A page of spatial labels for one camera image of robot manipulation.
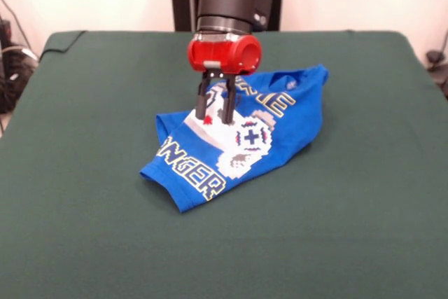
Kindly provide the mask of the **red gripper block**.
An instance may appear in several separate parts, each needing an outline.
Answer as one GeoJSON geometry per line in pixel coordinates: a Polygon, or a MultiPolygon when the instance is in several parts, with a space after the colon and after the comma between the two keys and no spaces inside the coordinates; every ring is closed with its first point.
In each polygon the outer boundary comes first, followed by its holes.
{"type": "Polygon", "coordinates": [[[204,119],[207,107],[207,88],[214,70],[226,75],[227,97],[224,99],[221,120],[230,125],[236,97],[236,75],[254,73],[262,59],[262,47],[254,35],[201,34],[194,36],[188,45],[188,60],[195,71],[203,72],[198,87],[195,116],[204,119]]]}

